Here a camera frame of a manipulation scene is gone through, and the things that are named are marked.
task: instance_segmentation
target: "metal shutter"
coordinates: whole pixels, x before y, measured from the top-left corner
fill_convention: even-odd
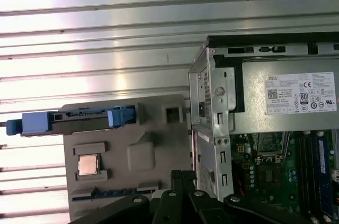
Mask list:
[[[207,34],[337,31],[337,1],[0,0],[0,121],[66,103],[188,98]],[[0,223],[69,221],[62,143],[0,129]]]

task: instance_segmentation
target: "blue latch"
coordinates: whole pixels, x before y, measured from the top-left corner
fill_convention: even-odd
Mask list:
[[[136,117],[134,106],[115,106],[107,111],[109,127],[124,127],[126,121],[134,120]]]

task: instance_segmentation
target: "green circuit board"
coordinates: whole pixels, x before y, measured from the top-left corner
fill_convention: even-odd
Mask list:
[[[300,214],[297,147],[300,133],[254,133],[233,135],[231,152],[235,191],[283,211]],[[332,132],[324,131],[330,168],[335,167]]]

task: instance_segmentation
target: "screw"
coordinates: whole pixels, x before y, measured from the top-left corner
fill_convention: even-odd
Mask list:
[[[237,202],[240,202],[240,198],[238,198],[238,197],[236,197],[236,196],[232,196],[232,197],[231,197],[231,201],[237,203]]]
[[[218,86],[218,87],[216,88],[216,95],[219,96],[219,97],[221,97],[221,96],[223,96],[224,94],[225,94],[225,90],[224,90],[221,86]]]
[[[196,192],[194,193],[194,195],[195,195],[195,196],[202,196],[202,195],[203,195],[203,192],[201,192],[201,191],[196,191]]]

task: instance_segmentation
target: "gray plastic panel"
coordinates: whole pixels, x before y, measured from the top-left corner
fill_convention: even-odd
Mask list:
[[[106,131],[91,131],[64,136],[67,188],[70,218],[79,218],[80,212],[86,213],[102,207],[119,198],[72,201],[74,193],[88,192],[97,187],[100,191],[118,190],[129,187],[138,188],[142,183],[157,183],[160,189],[171,187],[170,173],[173,169],[191,169],[190,138],[187,131],[185,100],[182,95],[166,95],[128,100],[104,101],[65,105],[62,110],[79,107],[99,107],[109,105],[143,106],[144,123],[127,124],[123,128]],[[179,108],[178,119],[164,120],[166,109]],[[155,167],[146,171],[130,171],[127,149],[129,145],[139,142],[145,132],[153,132],[152,141],[155,148]],[[77,181],[78,156],[73,149],[81,144],[105,143],[105,152],[100,153],[101,170],[106,170],[108,179]]]

